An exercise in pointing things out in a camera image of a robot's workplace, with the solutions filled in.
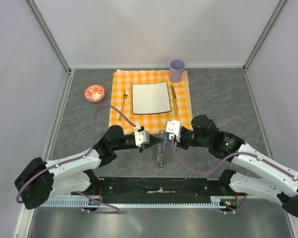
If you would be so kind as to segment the blue key tag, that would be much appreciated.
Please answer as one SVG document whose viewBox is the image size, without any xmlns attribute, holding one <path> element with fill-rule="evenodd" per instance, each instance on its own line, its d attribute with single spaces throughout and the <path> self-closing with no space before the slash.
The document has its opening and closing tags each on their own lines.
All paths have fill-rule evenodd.
<svg viewBox="0 0 298 238">
<path fill-rule="evenodd" d="M 162 143 L 162 154 L 165 152 L 165 148 L 166 148 L 166 144 L 167 144 L 167 138 L 168 138 L 168 135 L 167 135 L 167 132 L 164 133 L 164 136 L 163 136 L 163 143 Z"/>
</svg>

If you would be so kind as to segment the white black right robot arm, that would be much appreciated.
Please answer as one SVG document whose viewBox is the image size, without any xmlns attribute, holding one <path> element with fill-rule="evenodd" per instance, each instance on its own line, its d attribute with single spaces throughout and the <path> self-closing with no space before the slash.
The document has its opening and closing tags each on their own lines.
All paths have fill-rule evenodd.
<svg viewBox="0 0 298 238">
<path fill-rule="evenodd" d="M 194 117 L 191 126 L 188 130 L 179 121 L 170 123 L 169 139 L 175 146 L 207 148 L 210 154 L 220 159 L 218 166 L 228 161 L 259 176 L 251 178 L 225 170 L 217 184 L 221 194 L 229 195 L 235 191 L 260 196 L 298 218 L 298 171 L 270 159 L 238 136 L 220 131 L 206 115 Z"/>
</svg>

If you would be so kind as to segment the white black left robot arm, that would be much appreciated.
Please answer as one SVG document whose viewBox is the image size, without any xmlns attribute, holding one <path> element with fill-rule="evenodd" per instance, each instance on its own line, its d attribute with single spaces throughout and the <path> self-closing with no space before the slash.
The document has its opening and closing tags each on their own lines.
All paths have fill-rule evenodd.
<svg viewBox="0 0 298 238">
<path fill-rule="evenodd" d="M 117 150 L 143 151 L 161 142 L 161 138 L 142 126 L 125 135 L 121 126 L 113 125 L 96 144 L 81 153 L 49 162 L 40 157 L 32 159 L 14 182 L 18 191 L 16 202 L 31 210 L 63 193 L 84 191 L 94 195 L 99 183 L 93 170 L 115 160 Z"/>
</svg>

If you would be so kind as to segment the white square plate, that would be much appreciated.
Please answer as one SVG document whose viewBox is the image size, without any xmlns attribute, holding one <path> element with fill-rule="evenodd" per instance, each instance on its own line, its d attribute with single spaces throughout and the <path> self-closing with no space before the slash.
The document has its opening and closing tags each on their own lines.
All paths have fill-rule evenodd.
<svg viewBox="0 0 298 238">
<path fill-rule="evenodd" d="M 167 82 L 132 85 L 133 114 L 151 115 L 170 111 L 171 103 Z"/>
</svg>

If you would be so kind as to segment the gold knife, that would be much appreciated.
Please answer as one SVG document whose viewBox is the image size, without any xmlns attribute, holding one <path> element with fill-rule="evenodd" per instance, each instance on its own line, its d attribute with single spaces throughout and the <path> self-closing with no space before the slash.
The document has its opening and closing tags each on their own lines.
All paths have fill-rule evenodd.
<svg viewBox="0 0 298 238">
<path fill-rule="evenodd" d="M 173 97 L 174 113 L 178 114 L 177 97 L 176 97 L 176 93 L 175 93 L 175 89 L 174 89 L 173 85 L 171 85 L 171 92 L 172 92 L 172 97 Z"/>
</svg>

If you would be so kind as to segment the orange white checkered cloth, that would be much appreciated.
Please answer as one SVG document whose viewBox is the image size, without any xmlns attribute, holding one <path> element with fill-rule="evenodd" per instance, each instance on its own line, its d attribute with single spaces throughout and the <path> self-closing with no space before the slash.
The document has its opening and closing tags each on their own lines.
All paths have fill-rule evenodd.
<svg viewBox="0 0 298 238">
<path fill-rule="evenodd" d="M 113 74 L 111 105 L 151 134 L 158 134 L 169 120 L 191 128 L 188 73 L 184 71 L 180 82 L 173 83 L 169 70 L 117 70 Z"/>
</svg>

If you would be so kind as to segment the gold fork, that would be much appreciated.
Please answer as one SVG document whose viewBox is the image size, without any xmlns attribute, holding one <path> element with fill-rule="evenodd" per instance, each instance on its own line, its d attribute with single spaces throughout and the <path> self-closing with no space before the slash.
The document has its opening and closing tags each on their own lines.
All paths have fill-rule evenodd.
<svg viewBox="0 0 298 238">
<path fill-rule="evenodd" d="M 128 89 L 125 89 L 124 93 L 123 93 L 123 102 L 122 102 L 122 106 L 121 106 L 121 112 L 123 112 L 125 100 L 127 99 L 127 97 L 128 97 Z"/>
</svg>

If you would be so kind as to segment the lilac plastic cup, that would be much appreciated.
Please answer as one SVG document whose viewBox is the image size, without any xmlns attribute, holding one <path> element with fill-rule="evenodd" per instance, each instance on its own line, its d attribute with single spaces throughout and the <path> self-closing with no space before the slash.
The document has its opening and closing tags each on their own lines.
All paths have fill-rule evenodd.
<svg viewBox="0 0 298 238">
<path fill-rule="evenodd" d="M 182 60 L 174 59 L 170 62 L 170 80 L 173 83 L 179 83 L 185 68 Z"/>
</svg>

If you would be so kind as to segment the red white patterned bowl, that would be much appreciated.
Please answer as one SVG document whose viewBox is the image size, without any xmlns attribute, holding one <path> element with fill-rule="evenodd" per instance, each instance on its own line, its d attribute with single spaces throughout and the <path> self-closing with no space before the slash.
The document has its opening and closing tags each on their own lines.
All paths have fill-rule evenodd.
<svg viewBox="0 0 298 238">
<path fill-rule="evenodd" d="M 105 89 L 101 85 L 91 85 L 85 90 L 84 96 L 90 102 L 100 102 L 105 96 Z"/>
</svg>

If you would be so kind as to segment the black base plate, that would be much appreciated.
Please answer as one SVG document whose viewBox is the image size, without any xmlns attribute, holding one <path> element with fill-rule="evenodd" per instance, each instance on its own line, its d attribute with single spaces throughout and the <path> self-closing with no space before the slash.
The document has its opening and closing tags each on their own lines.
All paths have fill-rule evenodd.
<svg viewBox="0 0 298 238">
<path fill-rule="evenodd" d="M 127 177 L 99 178 L 83 194 L 101 197 L 103 202 L 111 204 L 209 203 L 212 196 L 245 196 L 218 180 L 206 178 Z"/>
</svg>

